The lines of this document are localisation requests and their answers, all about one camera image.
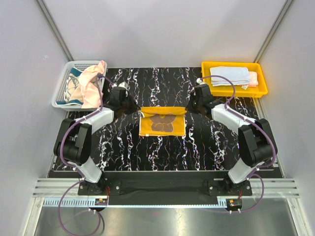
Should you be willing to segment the brown towel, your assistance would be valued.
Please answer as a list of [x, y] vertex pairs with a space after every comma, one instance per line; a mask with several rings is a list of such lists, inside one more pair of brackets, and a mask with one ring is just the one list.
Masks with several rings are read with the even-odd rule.
[[186, 135], [185, 107], [141, 107], [140, 136]]

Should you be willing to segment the pale pink towel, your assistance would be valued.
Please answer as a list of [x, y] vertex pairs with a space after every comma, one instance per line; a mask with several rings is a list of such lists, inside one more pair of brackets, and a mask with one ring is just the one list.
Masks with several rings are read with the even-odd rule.
[[79, 85], [83, 97], [83, 109], [98, 108], [101, 105], [99, 91], [96, 85], [98, 74], [105, 72], [105, 62], [101, 60], [97, 65], [87, 67], [79, 76]]

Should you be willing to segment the pink rabbit towel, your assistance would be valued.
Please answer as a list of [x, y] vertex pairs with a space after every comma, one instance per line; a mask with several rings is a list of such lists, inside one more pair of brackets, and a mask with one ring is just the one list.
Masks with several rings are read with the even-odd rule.
[[254, 71], [249, 71], [250, 82], [246, 85], [242, 85], [241, 88], [247, 89], [248, 87], [256, 87], [258, 85], [257, 73]]

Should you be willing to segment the light blue white towel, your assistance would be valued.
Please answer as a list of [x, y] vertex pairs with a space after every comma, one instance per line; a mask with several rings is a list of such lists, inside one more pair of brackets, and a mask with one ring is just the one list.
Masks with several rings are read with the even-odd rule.
[[250, 74], [246, 67], [218, 66], [210, 68], [211, 84], [217, 86], [230, 86], [231, 84], [223, 79], [225, 77], [233, 85], [247, 85], [250, 83]]

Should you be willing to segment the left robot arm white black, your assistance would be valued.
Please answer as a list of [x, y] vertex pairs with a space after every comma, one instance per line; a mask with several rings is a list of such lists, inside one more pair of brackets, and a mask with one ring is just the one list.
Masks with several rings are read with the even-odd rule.
[[106, 190], [106, 180], [91, 158], [92, 134], [123, 114], [130, 115], [139, 110], [140, 107], [128, 91], [127, 83], [114, 85], [109, 99], [100, 108], [85, 117], [62, 121], [53, 149], [54, 155], [77, 171], [82, 177], [82, 183], [93, 193], [102, 194]]

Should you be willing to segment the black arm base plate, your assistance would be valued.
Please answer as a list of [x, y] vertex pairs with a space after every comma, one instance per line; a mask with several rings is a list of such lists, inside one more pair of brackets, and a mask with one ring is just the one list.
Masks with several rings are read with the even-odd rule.
[[105, 172], [100, 184], [83, 182], [79, 195], [106, 194], [119, 196], [136, 191], [153, 193], [202, 193], [209, 196], [252, 196], [248, 180], [234, 184], [227, 171], [140, 171]]

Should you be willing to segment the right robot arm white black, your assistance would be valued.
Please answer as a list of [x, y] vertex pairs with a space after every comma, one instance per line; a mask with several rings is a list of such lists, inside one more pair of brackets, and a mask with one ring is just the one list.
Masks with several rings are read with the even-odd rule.
[[186, 111], [207, 116], [238, 136], [240, 158], [220, 184], [227, 194], [234, 195], [255, 172], [274, 164], [278, 149], [270, 124], [264, 118], [253, 119], [242, 115], [230, 108], [229, 101], [215, 100], [207, 83], [201, 78], [196, 82]]

